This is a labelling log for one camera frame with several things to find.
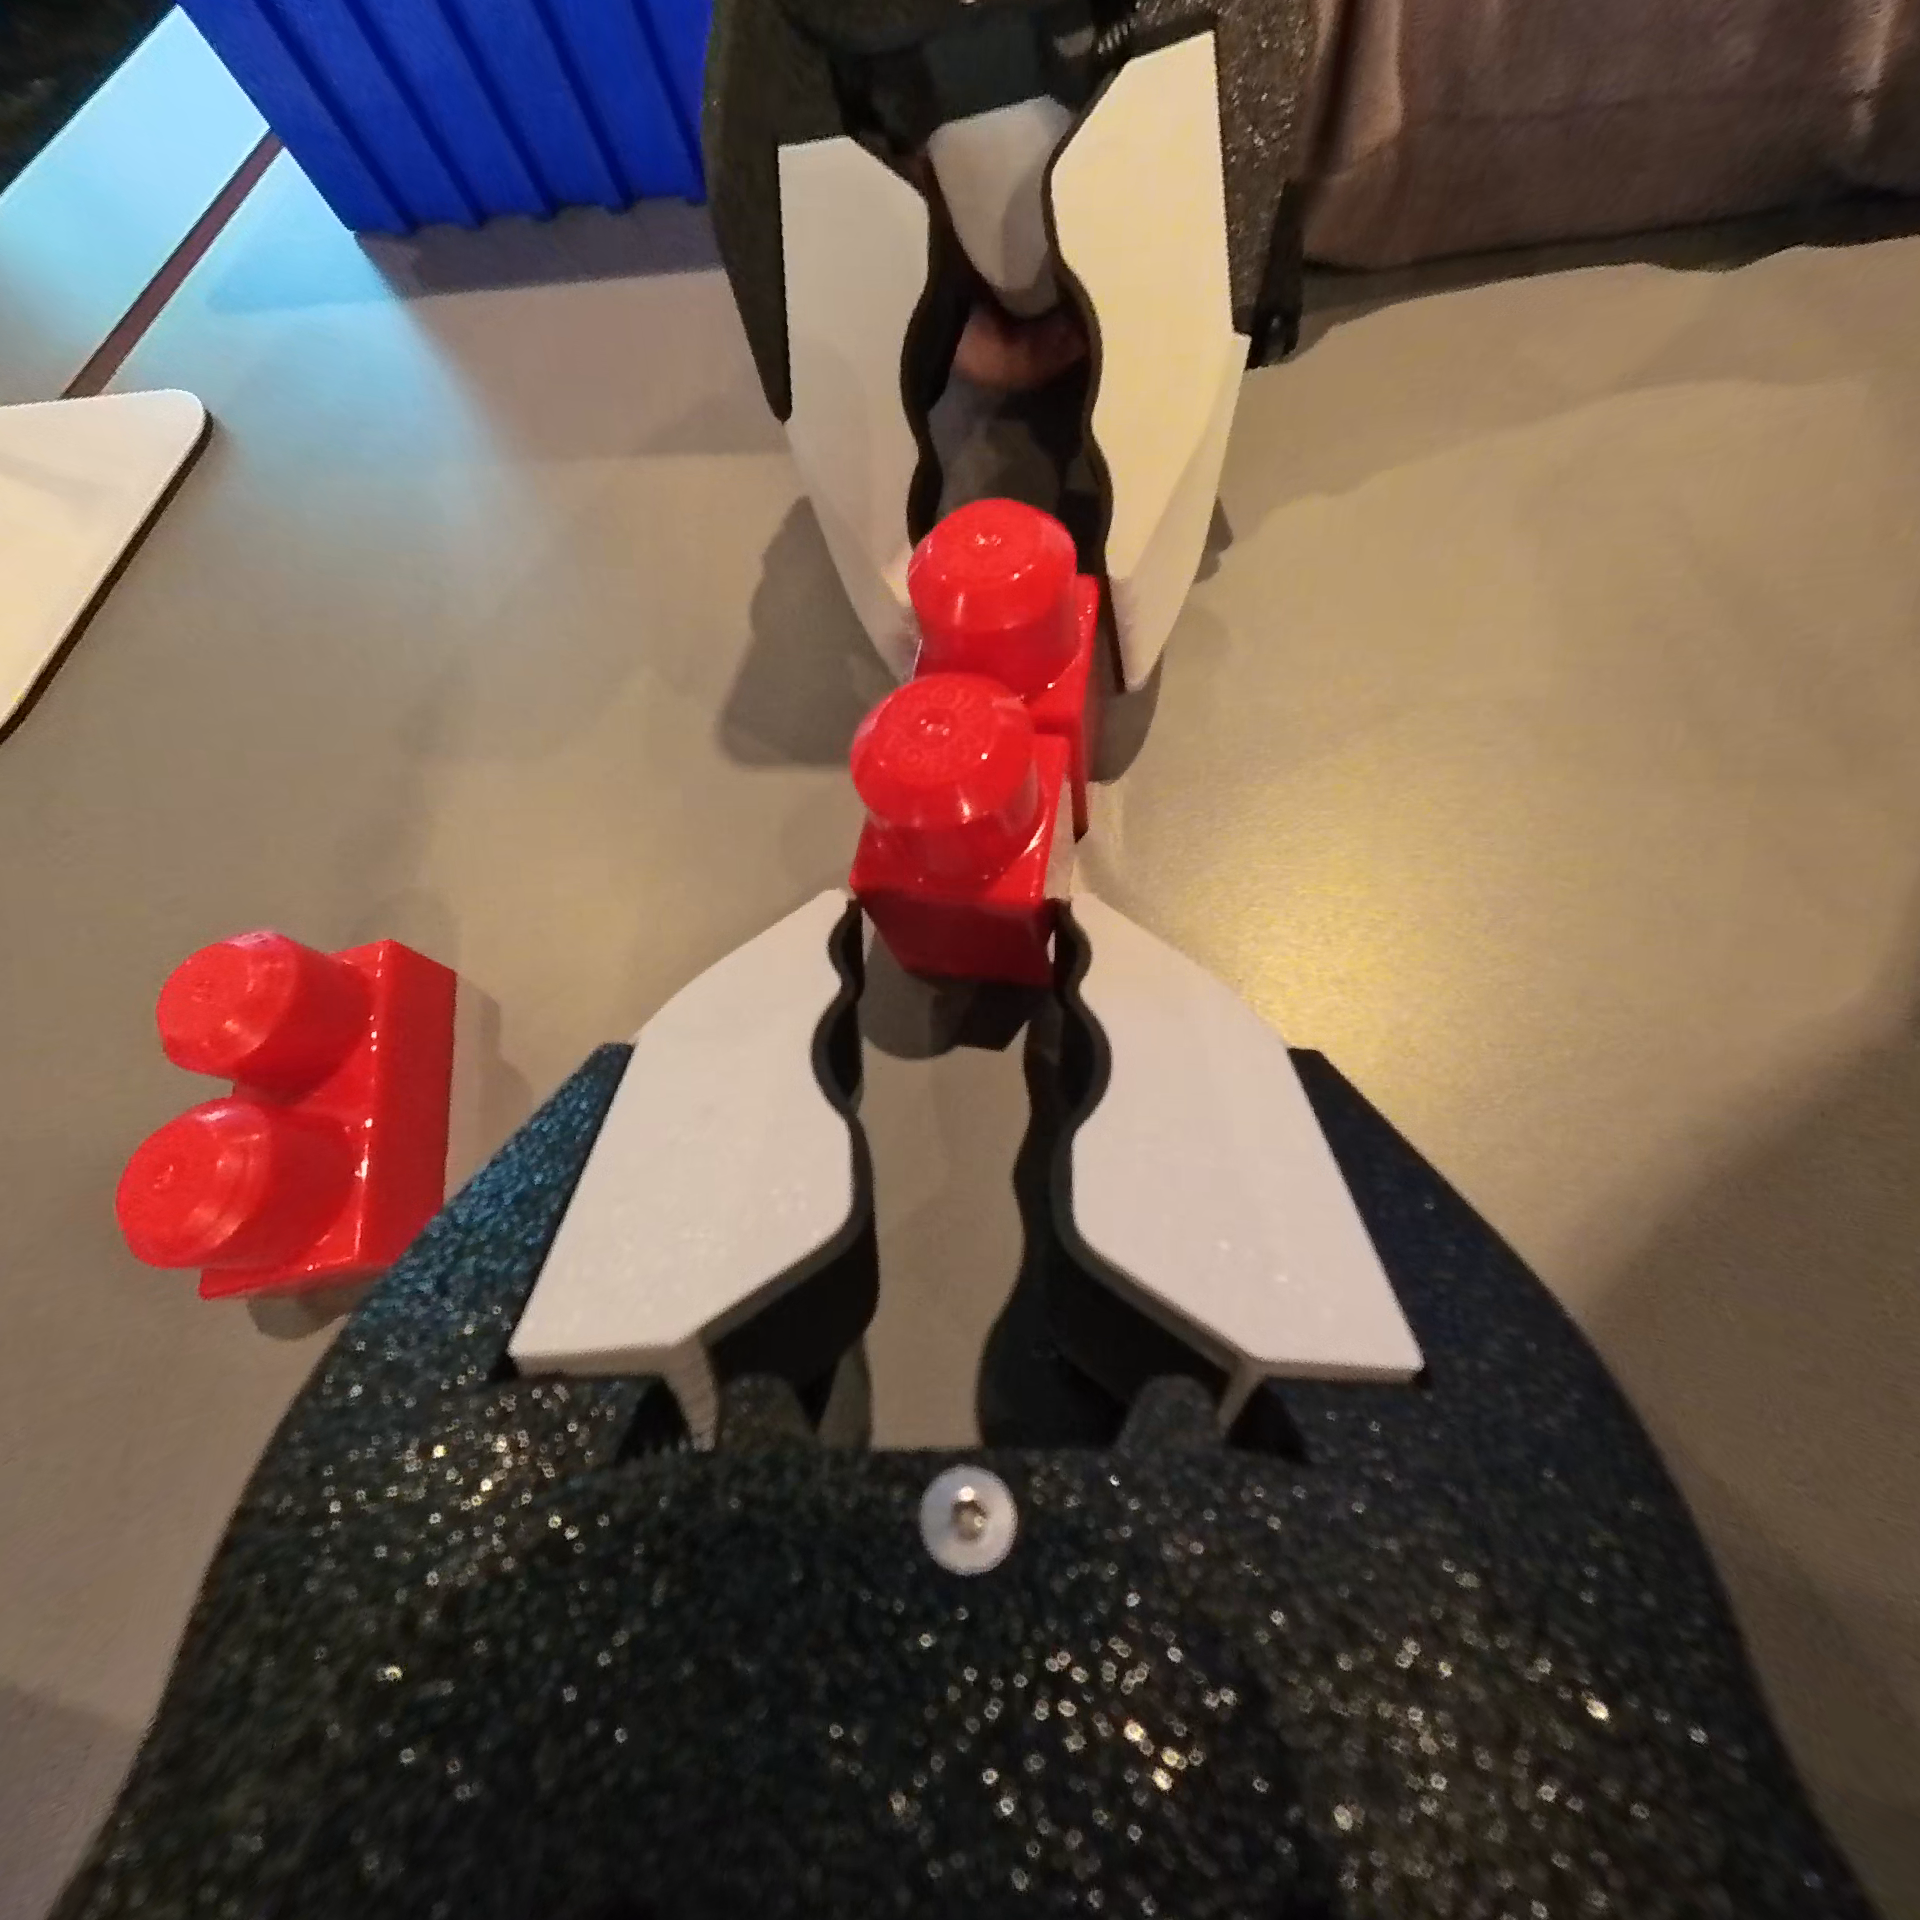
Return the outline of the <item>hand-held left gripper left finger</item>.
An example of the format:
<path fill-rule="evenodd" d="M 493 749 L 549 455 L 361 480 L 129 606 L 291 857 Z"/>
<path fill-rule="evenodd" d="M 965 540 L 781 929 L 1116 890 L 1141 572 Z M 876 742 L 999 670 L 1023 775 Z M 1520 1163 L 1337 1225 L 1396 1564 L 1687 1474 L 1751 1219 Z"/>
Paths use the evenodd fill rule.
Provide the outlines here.
<path fill-rule="evenodd" d="M 829 1390 L 877 1304 L 861 960 L 834 885 L 633 1032 L 511 1331 L 518 1376 L 658 1380 L 700 1444 L 728 1382 Z"/>

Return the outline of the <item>person's right forearm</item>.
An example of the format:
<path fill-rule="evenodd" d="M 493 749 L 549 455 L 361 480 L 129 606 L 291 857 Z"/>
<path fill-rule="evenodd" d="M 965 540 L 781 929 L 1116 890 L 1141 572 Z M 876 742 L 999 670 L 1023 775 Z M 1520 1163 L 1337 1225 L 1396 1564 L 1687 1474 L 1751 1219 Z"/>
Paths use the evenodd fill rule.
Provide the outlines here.
<path fill-rule="evenodd" d="M 1908 2 L 1315 3 L 1312 266 L 1915 195 Z"/>

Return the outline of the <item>red tall one-stud block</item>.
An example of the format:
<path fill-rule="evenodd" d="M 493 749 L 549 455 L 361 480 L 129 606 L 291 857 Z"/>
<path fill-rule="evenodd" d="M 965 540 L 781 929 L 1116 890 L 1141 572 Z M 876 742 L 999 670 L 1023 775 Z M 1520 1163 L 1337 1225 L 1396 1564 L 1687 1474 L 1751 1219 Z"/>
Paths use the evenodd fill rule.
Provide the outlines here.
<path fill-rule="evenodd" d="M 1087 797 L 1097 732 L 1100 585 L 1050 512 L 989 495 L 940 518 L 912 552 L 908 602 L 918 677 L 974 673 L 1015 694 L 1036 730 L 1068 748 Z"/>
<path fill-rule="evenodd" d="M 1043 989 L 1077 845 L 1074 751 L 1006 683 L 933 671 L 854 732 L 848 887 L 895 963 Z"/>

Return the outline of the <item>blue plastic bin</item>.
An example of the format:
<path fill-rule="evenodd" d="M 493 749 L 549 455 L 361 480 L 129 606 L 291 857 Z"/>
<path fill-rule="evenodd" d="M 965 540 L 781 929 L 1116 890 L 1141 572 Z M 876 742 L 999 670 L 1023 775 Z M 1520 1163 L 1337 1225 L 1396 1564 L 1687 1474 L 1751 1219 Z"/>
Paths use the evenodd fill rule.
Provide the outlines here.
<path fill-rule="evenodd" d="M 342 226 L 701 202 L 710 2 L 183 2 Z"/>

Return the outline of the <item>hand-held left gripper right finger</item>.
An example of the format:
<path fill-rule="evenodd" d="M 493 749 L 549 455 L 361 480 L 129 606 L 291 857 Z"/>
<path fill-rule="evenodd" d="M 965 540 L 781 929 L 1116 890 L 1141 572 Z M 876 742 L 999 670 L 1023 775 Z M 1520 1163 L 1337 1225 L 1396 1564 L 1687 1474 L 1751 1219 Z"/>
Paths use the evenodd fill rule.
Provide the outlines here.
<path fill-rule="evenodd" d="M 1116 1418 L 1156 1380 L 1217 1432 L 1280 1383 L 1406 1388 L 1423 1349 L 1280 1036 L 1112 906 L 1063 906 L 1023 1046 L 1038 1329 Z"/>

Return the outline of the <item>document stand with white base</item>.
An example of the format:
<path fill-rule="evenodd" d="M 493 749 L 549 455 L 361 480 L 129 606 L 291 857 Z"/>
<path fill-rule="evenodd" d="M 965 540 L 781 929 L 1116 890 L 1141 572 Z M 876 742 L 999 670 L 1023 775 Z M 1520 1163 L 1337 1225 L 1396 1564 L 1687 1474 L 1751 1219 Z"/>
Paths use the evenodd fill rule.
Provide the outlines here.
<path fill-rule="evenodd" d="M 2 408 L 2 732 L 12 734 L 201 452 L 183 389 Z"/>

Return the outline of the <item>person's right hand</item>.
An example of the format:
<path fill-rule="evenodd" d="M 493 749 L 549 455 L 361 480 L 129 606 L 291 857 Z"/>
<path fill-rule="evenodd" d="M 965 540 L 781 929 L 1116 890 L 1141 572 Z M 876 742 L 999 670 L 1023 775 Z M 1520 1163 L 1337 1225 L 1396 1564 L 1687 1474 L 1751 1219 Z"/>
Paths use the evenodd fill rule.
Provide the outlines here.
<path fill-rule="evenodd" d="M 1066 303 L 1018 313 L 978 294 L 951 354 L 951 375 L 989 392 L 1031 392 L 1081 364 L 1089 341 Z"/>

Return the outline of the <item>red two-stud block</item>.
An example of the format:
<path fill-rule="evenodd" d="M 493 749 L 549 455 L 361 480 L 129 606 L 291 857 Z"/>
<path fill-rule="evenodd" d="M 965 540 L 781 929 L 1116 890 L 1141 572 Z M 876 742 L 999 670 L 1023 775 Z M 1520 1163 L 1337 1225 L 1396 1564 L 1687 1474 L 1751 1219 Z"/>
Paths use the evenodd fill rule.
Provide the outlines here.
<path fill-rule="evenodd" d="M 113 1215 L 133 1260 L 203 1300 L 383 1273 L 446 1194 L 457 976 L 397 939 L 325 952 L 259 928 L 183 958 L 156 996 L 182 1072 L 225 1090 L 147 1134 Z"/>

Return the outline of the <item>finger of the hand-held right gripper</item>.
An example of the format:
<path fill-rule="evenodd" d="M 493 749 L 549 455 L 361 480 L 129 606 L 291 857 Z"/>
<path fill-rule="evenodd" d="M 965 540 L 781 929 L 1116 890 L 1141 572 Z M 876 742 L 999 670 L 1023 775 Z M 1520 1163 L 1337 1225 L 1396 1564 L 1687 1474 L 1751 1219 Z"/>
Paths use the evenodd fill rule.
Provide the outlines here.
<path fill-rule="evenodd" d="M 1250 356 L 1211 27 L 1105 80 L 1048 163 L 1046 215 L 1092 347 L 1087 455 L 1116 670 L 1134 692 L 1198 575 Z"/>
<path fill-rule="evenodd" d="M 908 566 L 943 494 L 932 408 L 948 345 L 948 246 L 920 183 L 852 138 L 780 146 L 783 434 L 839 585 L 908 677 Z"/>

